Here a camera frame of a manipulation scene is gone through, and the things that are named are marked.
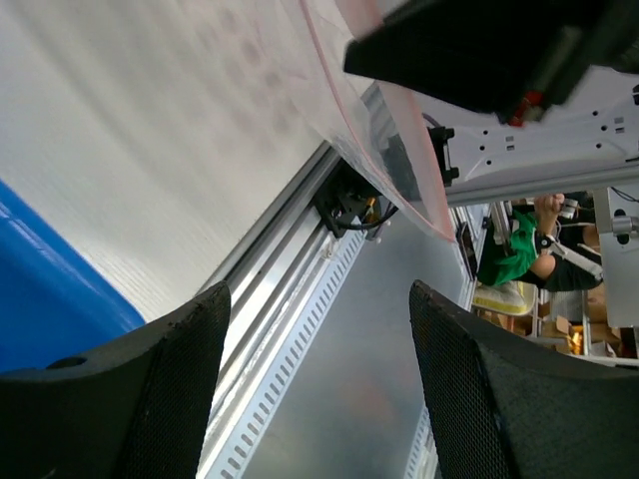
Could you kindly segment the clear pink zip top bag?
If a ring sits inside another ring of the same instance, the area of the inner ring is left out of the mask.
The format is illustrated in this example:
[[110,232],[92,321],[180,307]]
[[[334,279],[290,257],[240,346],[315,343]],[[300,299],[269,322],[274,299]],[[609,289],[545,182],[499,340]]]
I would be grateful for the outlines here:
[[323,133],[352,166],[425,233],[448,242],[454,229],[434,145],[412,91],[343,70],[345,45],[384,25],[401,1],[297,1],[315,47],[319,77],[337,118]]

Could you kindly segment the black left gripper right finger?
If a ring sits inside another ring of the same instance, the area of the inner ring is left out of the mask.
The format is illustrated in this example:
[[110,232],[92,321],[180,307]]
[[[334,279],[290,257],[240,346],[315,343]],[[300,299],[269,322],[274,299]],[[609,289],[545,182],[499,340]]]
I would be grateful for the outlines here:
[[637,477],[637,372],[537,345],[420,280],[408,303],[442,477]]

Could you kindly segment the person in green shirt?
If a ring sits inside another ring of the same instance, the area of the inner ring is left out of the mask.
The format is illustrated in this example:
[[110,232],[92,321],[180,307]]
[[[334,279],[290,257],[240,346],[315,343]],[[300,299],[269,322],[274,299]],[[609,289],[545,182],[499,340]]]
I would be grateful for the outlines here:
[[550,194],[513,206],[510,238],[495,240],[488,222],[477,271],[478,282],[503,286],[511,281],[549,292],[587,291],[603,282],[599,232],[593,199],[586,192]]

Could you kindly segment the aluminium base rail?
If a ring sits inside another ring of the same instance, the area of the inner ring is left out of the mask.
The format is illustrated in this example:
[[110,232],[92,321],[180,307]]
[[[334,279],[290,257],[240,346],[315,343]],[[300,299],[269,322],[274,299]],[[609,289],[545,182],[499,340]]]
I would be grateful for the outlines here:
[[[240,367],[293,289],[313,238],[332,233],[312,198],[340,159],[321,145],[251,246],[221,272],[232,319],[218,386]],[[364,244],[293,382],[239,478],[399,478],[414,424],[404,356],[402,274],[393,265],[406,219],[395,214]]]

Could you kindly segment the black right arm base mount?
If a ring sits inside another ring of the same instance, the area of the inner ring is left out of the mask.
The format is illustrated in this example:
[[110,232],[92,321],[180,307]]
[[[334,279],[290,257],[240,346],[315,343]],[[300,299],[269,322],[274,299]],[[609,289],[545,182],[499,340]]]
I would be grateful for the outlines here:
[[348,232],[376,231],[398,212],[391,202],[383,210],[382,194],[344,160],[327,175],[312,204],[336,239]]

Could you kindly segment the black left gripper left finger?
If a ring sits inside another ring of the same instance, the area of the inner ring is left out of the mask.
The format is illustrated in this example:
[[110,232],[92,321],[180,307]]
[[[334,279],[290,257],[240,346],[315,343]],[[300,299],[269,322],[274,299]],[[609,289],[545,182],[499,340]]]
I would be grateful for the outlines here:
[[219,282],[99,347],[2,374],[2,477],[195,477],[230,319]]

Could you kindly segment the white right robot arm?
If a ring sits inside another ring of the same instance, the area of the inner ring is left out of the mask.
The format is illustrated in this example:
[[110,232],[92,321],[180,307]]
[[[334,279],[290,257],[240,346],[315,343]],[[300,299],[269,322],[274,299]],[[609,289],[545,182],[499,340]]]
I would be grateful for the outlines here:
[[638,97],[629,94],[546,126],[593,66],[638,70],[634,1],[408,1],[347,44],[344,70],[454,107],[492,128],[436,128],[442,178],[459,187],[567,163],[595,172],[638,156]]

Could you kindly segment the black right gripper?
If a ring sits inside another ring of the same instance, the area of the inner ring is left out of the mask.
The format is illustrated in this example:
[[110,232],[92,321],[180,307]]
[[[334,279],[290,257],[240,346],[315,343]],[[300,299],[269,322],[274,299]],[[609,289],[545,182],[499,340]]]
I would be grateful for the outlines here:
[[404,1],[346,48],[346,73],[500,124],[538,122],[588,70],[638,71],[635,1]]

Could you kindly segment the blue plastic bin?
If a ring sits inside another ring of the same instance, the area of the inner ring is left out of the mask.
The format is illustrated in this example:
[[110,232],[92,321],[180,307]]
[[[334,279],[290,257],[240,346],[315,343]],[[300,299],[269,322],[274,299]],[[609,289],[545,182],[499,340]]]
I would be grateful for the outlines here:
[[1,186],[1,370],[42,368],[145,324],[138,310]]

